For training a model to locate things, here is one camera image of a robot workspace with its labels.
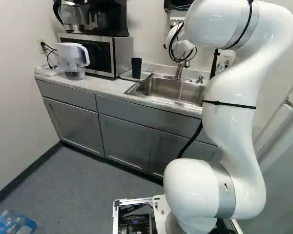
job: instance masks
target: electrical outlet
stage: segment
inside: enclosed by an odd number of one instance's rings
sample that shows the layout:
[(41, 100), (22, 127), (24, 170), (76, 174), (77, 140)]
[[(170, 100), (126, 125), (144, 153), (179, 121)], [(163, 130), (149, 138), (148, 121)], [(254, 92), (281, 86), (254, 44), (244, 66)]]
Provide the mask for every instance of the electrical outlet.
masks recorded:
[(38, 45), (38, 47), (39, 47), (39, 52), (40, 52), (40, 54), (44, 54), (44, 51), (43, 51), (43, 49), (42, 49), (42, 46), (41, 46), (41, 42), (44, 42), (45, 43), (45, 40), (44, 39), (37, 39), (36, 40), (36, 43), (37, 43), (37, 45)]

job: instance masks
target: coffee maker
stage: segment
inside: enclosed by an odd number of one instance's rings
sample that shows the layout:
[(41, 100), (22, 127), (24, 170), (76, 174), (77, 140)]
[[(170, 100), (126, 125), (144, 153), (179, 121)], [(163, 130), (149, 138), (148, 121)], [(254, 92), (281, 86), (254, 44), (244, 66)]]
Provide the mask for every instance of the coffee maker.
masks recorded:
[(127, 0), (54, 0), (53, 11), (68, 33), (129, 36)]

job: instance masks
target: stainless steel sink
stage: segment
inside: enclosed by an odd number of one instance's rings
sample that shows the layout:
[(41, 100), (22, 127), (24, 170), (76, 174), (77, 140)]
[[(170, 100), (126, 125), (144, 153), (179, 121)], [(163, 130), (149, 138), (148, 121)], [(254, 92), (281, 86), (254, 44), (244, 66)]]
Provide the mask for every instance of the stainless steel sink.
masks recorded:
[(195, 108), (202, 107), (204, 92), (203, 84), (151, 76), (130, 87), (125, 94)]

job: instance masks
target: baseboard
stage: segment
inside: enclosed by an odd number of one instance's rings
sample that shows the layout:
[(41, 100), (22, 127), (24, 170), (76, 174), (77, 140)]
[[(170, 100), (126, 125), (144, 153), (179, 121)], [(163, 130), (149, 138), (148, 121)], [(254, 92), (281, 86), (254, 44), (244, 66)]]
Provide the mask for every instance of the baseboard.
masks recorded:
[(34, 161), (29, 167), (21, 172), (15, 179), (13, 179), (7, 186), (0, 191), (0, 203), (12, 193), (21, 183), (23, 183), (27, 177), (33, 174), (38, 168), (40, 168), (45, 162), (47, 162), (60, 148), (62, 143), (59, 141), (51, 149), (45, 152), (41, 157)]
[(90, 152), (88, 152), (86, 150), (83, 150), (81, 148), (78, 148), (77, 146), (70, 145), (70, 144), (68, 144), (66, 142), (62, 142), (62, 144), (65, 147), (70, 148), (70, 149), (72, 149), (74, 151), (77, 151), (77, 152), (79, 152), (79, 153), (81, 153), (81, 154), (83, 154), (83, 155), (85, 155), (87, 157), (90, 157), (90, 158), (94, 159), (94, 160), (97, 160), (97, 161), (100, 161), (100, 162), (104, 162), (104, 163), (109, 164), (109, 165), (111, 165), (113, 167), (117, 167), (117, 168), (119, 168), (119, 169), (121, 169), (123, 171), (126, 171), (126, 172), (129, 172), (131, 174), (134, 174), (134, 175), (136, 175), (136, 176), (138, 176), (138, 177), (140, 177), (142, 179), (146, 179), (146, 180), (149, 180), (149, 181), (151, 181), (151, 182), (153, 182), (155, 184), (158, 184), (158, 185), (163, 186), (163, 180), (162, 179), (155, 178), (155, 177), (153, 177), (151, 175), (144, 174), (144, 173), (139, 172), (139, 171), (137, 171), (137, 170), (135, 170), (133, 168), (127, 167), (127, 166), (125, 166), (123, 164), (120, 164), (118, 162), (112, 161), (110, 159), (107, 159), (107, 158), (104, 158), (104, 157), (100, 157), (100, 156), (95, 155), (93, 153), (90, 153)]

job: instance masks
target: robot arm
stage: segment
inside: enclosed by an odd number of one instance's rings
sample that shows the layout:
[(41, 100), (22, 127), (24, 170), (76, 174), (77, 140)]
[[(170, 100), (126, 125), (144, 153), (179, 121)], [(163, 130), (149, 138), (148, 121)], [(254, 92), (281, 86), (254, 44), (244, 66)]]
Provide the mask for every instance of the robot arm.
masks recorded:
[(190, 57), (192, 57), (192, 51), (195, 48), (195, 45), (185, 39), (185, 31), (182, 24), (178, 24), (170, 30), (167, 35), (165, 45), (169, 50), (169, 55), (173, 56), (172, 60), (175, 61), (174, 57), (177, 58), (176, 62), (178, 62), (178, 59), (183, 61), (183, 59), (188, 55), (190, 59)]
[(205, 132), (223, 150), (223, 159), (177, 159), (164, 174), (167, 202), (183, 230), (193, 233), (200, 217), (252, 218), (264, 208), (252, 121), (267, 72), (293, 42), (293, 15), (262, 1), (195, 0), (184, 38), (237, 55), (234, 66), (208, 83), (203, 103)]

